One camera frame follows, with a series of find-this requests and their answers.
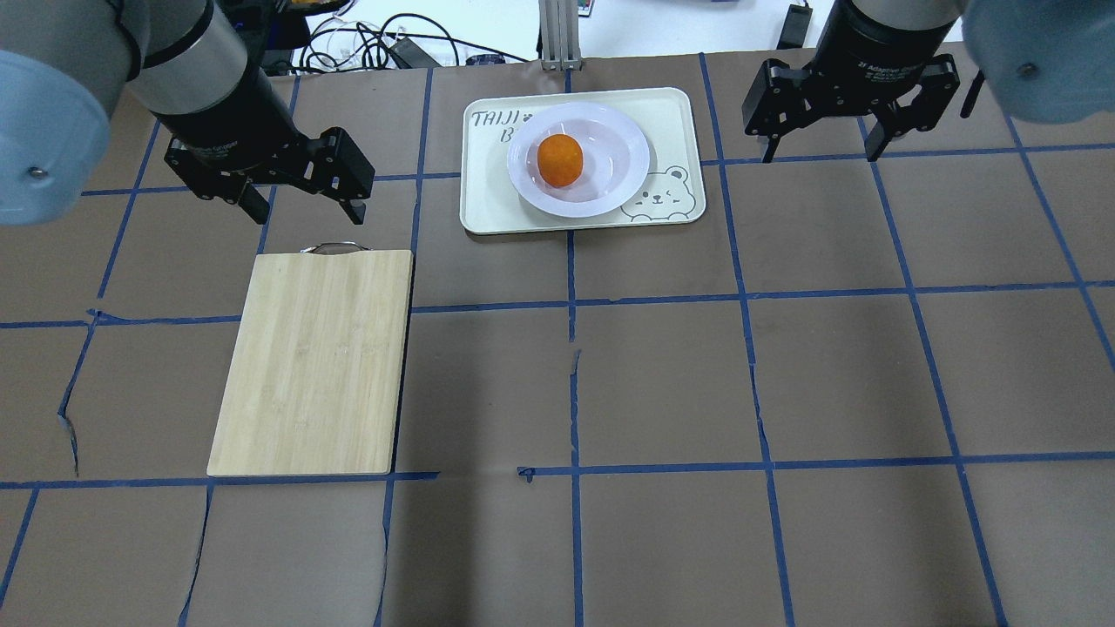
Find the cartoon bear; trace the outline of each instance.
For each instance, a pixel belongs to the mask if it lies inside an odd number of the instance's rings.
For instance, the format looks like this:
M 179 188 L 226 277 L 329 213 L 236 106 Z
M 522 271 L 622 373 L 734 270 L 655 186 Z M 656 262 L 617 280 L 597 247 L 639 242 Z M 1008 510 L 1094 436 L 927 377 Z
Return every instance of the cartoon bear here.
M 620 211 L 631 218 L 631 222 L 668 222 L 685 220 L 697 206 L 697 199 L 689 191 L 689 173 L 673 165 L 666 172 L 651 172 L 642 187 Z

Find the tray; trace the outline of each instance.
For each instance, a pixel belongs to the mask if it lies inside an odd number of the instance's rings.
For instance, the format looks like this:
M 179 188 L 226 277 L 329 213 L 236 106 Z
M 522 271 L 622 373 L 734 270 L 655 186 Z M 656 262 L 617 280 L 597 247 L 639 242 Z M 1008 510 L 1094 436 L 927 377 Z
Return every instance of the tray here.
M 591 218 L 559 218 L 531 205 L 511 184 L 507 146 L 515 131 L 535 113 L 562 103 L 586 100 L 614 107 L 642 128 L 650 144 L 650 174 L 622 206 Z M 689 96 L 673 87 L 485 98 L 464 116 L 460 165 L 460 224 L 472 233 L 531 233 L 570 229 L 685 224 L 705 213 L 705 183 Z M 634 199 L 662 195 L 691 199 L 667 215 Z

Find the plate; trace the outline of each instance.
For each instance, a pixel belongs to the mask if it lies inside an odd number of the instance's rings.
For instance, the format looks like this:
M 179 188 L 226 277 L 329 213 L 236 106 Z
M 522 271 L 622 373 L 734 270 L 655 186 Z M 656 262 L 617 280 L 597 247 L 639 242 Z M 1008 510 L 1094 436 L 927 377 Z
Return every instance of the plate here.
M 551 135 L 576 139 L 584 170 L 571 185 L 554 187 L 539 174 L 539 144 Z M 633 119 L 607 105 L 576 102 L 543 109 L 515 133 L 507 174 L 515 190 L 537 209 L 562 218 L 589 218 L 623 204 L 650 171 L 650 146 Z

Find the cutting board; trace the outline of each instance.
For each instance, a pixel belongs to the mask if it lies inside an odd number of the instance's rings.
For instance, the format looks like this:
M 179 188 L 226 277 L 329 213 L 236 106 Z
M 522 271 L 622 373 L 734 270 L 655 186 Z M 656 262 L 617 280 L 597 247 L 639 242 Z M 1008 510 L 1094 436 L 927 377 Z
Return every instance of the cutting board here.
M 210 475 L 390 471 L 411 269 L 410 251 L 256 257 Z

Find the orange fruit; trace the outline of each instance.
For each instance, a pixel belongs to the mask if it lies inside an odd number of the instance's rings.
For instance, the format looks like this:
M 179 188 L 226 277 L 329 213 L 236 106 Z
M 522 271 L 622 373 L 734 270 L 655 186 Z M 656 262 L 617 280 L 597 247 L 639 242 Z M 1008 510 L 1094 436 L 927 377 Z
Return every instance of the orange fruit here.
M 581 144 L 569 135 L 551 135 L 539 144 L 539 174 L 554 187 L 572 185 L 583 168 Z

